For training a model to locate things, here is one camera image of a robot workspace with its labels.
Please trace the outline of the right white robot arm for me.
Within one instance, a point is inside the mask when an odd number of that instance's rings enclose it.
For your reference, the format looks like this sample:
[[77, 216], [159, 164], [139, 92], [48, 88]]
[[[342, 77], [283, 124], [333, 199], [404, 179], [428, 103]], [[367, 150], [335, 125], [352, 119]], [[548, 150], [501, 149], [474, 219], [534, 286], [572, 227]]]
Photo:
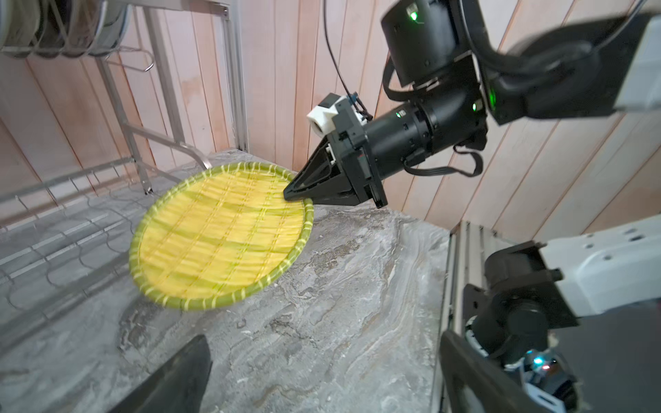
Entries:
[[380, 117], [354, 110], [354, 98], [328, 95], [309, 115], [322, 139], [287, 185], [287, 201], [356, 206], [387, 204], [383, 181], [401, 171], [446, 176], [450, 166], [423, 168], [452, 149], [484, 168], [487, 119], [606, 117], [657, 108], [644, 94], [645, 54], [660, 43], [660, 15], [636, 7], [620, 17], [570, 24], [520, 44], [492, 48], [475, 1], [400, 1], [382, 17], [389, 55], [382, 76], [396, 107]]

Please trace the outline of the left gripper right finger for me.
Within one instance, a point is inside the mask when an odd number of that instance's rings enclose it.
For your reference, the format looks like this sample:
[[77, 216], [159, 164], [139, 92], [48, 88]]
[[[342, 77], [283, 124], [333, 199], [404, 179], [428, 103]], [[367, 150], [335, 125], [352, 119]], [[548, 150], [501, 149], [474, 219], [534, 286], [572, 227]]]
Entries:
[[442, 333], [441, 368], [454, 412], [543, 412], [500, 368], [452, 330]]

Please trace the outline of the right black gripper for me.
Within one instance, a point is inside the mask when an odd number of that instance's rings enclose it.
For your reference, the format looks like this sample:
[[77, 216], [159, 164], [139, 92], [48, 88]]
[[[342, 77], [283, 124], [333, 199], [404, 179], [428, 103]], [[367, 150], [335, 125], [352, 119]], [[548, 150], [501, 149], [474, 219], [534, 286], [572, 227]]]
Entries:
[[303, 169], [285, 187], [286, 201], [357, 206], [372, 200], [387, 206], [380, 172], [363, 125], [346, 100], [336, 104], [335, 129], [322, 139]]

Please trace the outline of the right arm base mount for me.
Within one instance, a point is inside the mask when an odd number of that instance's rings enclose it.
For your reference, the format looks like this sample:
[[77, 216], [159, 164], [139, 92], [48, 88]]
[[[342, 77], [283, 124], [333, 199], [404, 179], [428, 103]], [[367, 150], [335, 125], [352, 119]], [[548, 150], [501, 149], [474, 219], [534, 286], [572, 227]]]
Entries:
[[551, 318], [537, 298], [495, 300], [469, 284], [462, 297], [463, 335], [482, 357], [553, 412], [579, 410], [578, 379], [554, 348]]

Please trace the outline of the cream floral plate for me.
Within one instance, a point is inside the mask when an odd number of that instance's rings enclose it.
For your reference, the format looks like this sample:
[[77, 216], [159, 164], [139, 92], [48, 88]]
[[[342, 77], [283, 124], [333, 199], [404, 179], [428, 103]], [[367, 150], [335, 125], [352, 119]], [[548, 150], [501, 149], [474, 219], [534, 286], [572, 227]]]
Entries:
[[1, 52], [27, 55], [35, 47], [41, 29], [41, 2], [1, 1]]

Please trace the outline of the white plate with black emblem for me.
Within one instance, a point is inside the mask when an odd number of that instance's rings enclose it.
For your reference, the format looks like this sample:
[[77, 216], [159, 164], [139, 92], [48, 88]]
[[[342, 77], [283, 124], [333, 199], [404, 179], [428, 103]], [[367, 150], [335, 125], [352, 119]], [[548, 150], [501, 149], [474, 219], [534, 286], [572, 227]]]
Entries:
[[104, 57], [120, 47], [127, 30], [130, 9], [129, 3], [103, 2], [103, 19], [89, 55], [96, 58]]

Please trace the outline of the sunburst plate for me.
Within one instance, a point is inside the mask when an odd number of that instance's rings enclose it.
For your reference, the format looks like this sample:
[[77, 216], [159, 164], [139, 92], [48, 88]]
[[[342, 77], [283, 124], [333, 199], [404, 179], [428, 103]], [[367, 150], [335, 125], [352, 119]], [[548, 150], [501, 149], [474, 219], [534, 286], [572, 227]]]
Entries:
[[96, 36], [103, 29], [106, 9], [107, 4], [104, 1], [72, 1], [65, 41], [65, 57], [76, 59], [89, 53]]

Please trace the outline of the stainless steel dish rack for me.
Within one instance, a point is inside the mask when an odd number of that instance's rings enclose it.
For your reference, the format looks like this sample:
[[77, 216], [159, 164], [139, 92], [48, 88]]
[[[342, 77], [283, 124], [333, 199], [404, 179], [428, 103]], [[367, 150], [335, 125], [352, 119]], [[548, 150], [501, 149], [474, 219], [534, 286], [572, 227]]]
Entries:
[[125, 275], [151, 204], [248, 147], [239, 6], [129, 3], [104, 57], [1, 52], [1, 343]]

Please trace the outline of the yellow woven plate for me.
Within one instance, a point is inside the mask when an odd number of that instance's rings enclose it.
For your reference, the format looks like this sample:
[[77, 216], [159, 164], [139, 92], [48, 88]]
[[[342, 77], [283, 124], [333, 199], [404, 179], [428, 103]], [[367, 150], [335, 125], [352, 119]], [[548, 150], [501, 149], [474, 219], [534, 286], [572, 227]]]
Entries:
[[129, 248], [139, 291], [160, 306], [206, 311], [276, 282], [313, 230], [313, 202], [283, 197], [293, 179], [272, 163], [238, 162], [169, 189], [144, 215]]

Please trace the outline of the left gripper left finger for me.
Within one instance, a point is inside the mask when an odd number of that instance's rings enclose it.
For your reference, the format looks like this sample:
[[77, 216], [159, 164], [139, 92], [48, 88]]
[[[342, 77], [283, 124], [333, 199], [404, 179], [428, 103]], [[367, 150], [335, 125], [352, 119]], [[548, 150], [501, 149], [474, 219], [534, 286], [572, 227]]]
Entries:
[[198, 412], [213, 366], [208, 340], [193, 337], [113, 412]]

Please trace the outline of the dark blue oval plate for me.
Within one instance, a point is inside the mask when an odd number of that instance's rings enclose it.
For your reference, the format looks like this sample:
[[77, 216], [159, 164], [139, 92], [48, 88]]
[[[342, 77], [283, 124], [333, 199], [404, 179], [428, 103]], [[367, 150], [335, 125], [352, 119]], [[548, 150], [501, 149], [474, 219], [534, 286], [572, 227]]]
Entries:
[[36, 54], [43, 59], [55, 59], [68, 46], [72, 18], [72, 1], [40, 1], [41, 30]]

